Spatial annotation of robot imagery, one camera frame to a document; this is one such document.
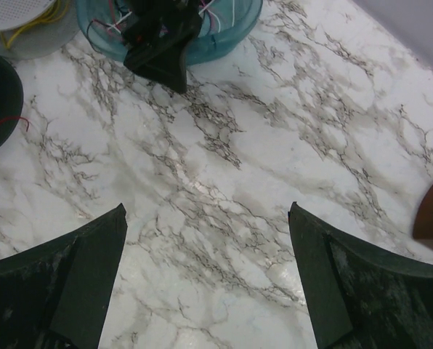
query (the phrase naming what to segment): transparent teal container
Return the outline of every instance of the transparent teal container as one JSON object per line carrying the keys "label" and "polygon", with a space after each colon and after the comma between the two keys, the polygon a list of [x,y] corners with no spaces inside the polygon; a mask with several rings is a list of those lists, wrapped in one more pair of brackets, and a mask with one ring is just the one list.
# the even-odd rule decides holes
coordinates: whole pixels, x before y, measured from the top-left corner
{"label": "transparent teal container", "polygon": [[[262,10],[263,0],[215,0],[202,12],[203,25],[199,37],[187,49],[188,65],[215,60],[227,55],[244,39],[255,26]],[[115,8],[116,19],[121,18],[121,10],[127,13],[126,5],[120,0]],[[112,23],[112,15],[107,0],[76,0],[78,23],[92,46],[105,56],[123,62],[126,47],[121,37],[112,28],[105,29],[101,23]]]}

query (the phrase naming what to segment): black circular object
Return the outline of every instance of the black circular object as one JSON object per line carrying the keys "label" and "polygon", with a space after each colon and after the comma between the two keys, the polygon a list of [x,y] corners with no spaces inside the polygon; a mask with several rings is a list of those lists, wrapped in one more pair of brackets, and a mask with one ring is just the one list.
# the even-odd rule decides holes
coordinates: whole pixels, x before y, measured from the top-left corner
{"label": "black circular object", "polygon": [[16,117],[23,109],[23,86],[14,68],[0,57],[0,121],[13,117],[0,124],[0,146],[10,137],[18,124]]}

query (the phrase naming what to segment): white marble floor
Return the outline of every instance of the white marble floor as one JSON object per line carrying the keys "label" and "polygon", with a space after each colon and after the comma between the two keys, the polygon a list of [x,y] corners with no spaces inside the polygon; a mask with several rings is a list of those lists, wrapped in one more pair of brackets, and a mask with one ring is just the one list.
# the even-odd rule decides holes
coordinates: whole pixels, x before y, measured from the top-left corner
{"label": "white marble floor", "polygon": [[0,258],[123,202],[129,232],[101,348],[315,348],[292,201],[433,262],[410,239],[433,183],[433,73],[350,0],[265,1],[176,95],[82,36],[17,64],[0,148]]}

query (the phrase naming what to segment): yellow wire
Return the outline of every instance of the yellow wire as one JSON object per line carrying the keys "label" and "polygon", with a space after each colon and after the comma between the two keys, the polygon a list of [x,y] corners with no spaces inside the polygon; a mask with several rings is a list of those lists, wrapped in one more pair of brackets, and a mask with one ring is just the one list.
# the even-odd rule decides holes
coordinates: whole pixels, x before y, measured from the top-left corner
{"label": "yellow wire", "polygon": [[65,8],[57,17],[55,17],[55,15],[58,13],[58,11],[60,9],[61,2],[62,2],[62,0],[56,0],[56,2],[47,11],[45,11],[39,18],[36,18],[32,22],[29,22],[29,23],[25,24],[24,26],[19,27],[18,30],[15,31],[15,33],[13,33],[13,35],[10,37],[10,39],[8,39],[8,41],[5,38],[5,35],[2,32],[0,32],[0,39],[1,39],[1,42],[4,45],[4,47],[6,49],[10,49],[13,41],[19,35],[21,35],[21,33],[31,29],[35,25],[54,23],[54,22],[57,22],[58,20],[61,20],[66,15],[66,12],[68,12],[68,9],[70,7],[70,0],[66,0]]}

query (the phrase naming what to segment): black plastic component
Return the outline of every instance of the black plastic component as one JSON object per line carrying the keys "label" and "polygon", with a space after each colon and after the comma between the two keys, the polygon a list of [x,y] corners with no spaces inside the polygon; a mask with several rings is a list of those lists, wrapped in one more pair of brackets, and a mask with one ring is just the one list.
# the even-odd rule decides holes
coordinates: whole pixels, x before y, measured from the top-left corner
{"label": "black plastic component", "polygon": [[0,260],[0,348],[97,348],[126,238],[122,205]]}
{"label": "black plastic component", "polygon": [[348,235],[296,203],[289,228],[319,349],[433,348],[433,265]]}
{"label": "black plastic component", "polygon": [[[10,63],[0,57],[0,121],[9,116],[20,116],[23,109],[23,85]],[[0,147],[18,125],[18,119],[0,124]]]}
{"label": "black plastic component", "polygon": [[124,65],[178,93],[187,91],[186,49],[198,37],[198,0],[129,0],[137,19],[123,32]]}

